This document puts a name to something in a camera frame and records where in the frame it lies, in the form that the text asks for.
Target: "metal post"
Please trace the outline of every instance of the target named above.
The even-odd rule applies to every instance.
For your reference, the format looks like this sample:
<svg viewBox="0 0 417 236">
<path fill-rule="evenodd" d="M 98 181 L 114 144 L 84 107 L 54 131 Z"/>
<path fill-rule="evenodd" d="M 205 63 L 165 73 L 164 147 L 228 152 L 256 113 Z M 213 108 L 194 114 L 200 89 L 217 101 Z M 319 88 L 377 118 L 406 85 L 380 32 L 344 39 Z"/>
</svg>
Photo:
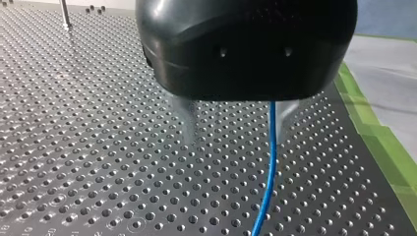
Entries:
<svg viewBox="0 0 417 236">
<path fill-rule="evenodd" d="M 68 30 L 71 27 L 70 17 L 68 16 L 67 2 L 66 0 L 59 0 L 62 9 L 62 17 L 64 19 L 64 28 Z"/>
</svg>

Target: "black robot end effector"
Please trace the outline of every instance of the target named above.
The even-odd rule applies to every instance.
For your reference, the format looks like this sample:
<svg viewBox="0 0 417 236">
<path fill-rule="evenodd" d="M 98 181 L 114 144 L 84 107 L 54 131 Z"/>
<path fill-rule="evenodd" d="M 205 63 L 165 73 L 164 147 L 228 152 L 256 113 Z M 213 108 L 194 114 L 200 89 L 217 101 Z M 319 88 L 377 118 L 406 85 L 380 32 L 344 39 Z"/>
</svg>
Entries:
<svg viewBox="0 0 417 236">
<path fill-rule="evenodd" d="M 356 0 L 138 0 L 147 61 L 168 91 L 201 100 L 289 100 L 336 76 Z"/>
</svg>

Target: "green edge strip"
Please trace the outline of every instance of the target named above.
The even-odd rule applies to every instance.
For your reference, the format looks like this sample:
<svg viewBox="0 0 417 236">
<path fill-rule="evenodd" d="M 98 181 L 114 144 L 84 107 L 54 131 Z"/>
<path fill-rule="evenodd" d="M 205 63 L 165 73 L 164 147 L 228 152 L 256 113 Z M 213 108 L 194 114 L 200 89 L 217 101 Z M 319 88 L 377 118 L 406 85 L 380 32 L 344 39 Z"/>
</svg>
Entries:
<svg viewBox="0 0 417 236">
<path fill-rule="evenodd" d="M 391 129 L 382 126 L 346 64 L 335 85 L 356 131 L 380 166 L 417 231 L 417 165 Z"/>
<path fill-rule="evenodd" d="M 382 35 L 372 35 L 372 34 L 365 34 L 365 33 L 355 33 L 355 35 L 417 42 L 416 38 L 411 38 L 411 37 L 382 36 Z"/>
</svg>

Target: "blue wire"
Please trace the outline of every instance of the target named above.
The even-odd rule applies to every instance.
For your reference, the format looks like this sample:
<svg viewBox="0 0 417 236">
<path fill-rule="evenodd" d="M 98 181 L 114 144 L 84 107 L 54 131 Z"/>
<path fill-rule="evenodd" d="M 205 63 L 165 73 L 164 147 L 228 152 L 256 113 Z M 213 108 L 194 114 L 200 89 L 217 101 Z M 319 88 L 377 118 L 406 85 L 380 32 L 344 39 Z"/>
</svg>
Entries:
<svg viewBox="0 0 417 236">
<path fill-rule="evenodd" d="M 273 179 L 275 177 L 276 169 L 276 121 L 275 121 L 275 102 L 269 103 L 269 173 L 267 189 L 265 190 L 264 199 L 262 201 L 261 210 L 255 221 L 254 228 L 252 229 L 252 236 L 258 236 L 261 232 L 262 225 L 264 223 L 265 216 L 268 211 L 270 197 L 273 192 Z"/>
</svg>

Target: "gray metal surface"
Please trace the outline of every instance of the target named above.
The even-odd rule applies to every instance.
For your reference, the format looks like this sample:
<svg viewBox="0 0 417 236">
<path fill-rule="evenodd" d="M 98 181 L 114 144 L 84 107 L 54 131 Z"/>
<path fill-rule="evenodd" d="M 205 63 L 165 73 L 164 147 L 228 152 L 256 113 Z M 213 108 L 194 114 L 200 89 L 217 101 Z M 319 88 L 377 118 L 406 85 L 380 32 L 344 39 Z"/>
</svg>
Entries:
<svg viewBox="0 0 417 236">
<path fill-rule="evenodd" d="M 266 103 L 198 102 L 191 145 L 134 19 L 0 9 L 0 235 L 250 235 Z M 333 86 L 284 128 L 262 235 L 415 235 Z"/>
</svg>

